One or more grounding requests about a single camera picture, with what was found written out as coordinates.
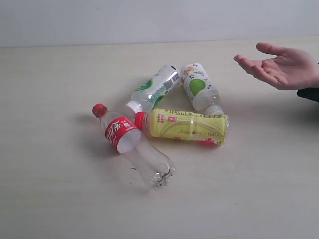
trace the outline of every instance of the yellow bottle label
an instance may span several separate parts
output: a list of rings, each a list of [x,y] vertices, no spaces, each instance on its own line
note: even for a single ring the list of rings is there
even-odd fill
[[[157,138],[225,142],[226,115],[206,116],[193,112],[155,109],[150,115],[150,133]]]

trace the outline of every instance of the white bottle cap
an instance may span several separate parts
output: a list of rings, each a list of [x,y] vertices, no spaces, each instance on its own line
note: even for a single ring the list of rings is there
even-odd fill
[[[136,101],[129,101],[125,105],[125,113],[128,117],[134,119],[137,112],[142,112],[142,106]]]
[[[209,116],[223,115],[224,111],[222,110],[220,106],[210,106],[206,108],[204,114]]]

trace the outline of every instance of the yellow-labeled bottle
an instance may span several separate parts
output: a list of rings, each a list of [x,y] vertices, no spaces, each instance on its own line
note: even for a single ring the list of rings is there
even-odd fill
[[[227,115],[155,109],[136,114],[135,125],[157,138],[203,141],[223,144],[228,130]]]

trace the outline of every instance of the red bottle cap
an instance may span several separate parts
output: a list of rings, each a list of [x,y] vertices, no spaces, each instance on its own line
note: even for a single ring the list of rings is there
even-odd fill
[[[145,112],[137,112],[135,116],[135,126],[139,130],[143,130],[143,118],[144,118]]]
[[[95,115],[96,118],[100,118],[103,115],[105,115],[106,111],[108,109],[106,108],[106,106],[104,104],[96,104],[93,109],[92,112]]]

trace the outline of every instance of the white wall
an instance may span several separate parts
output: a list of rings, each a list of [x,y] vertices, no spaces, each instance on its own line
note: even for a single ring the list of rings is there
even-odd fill
[[[318,0],[0,0],[0,47],[319,35]]]

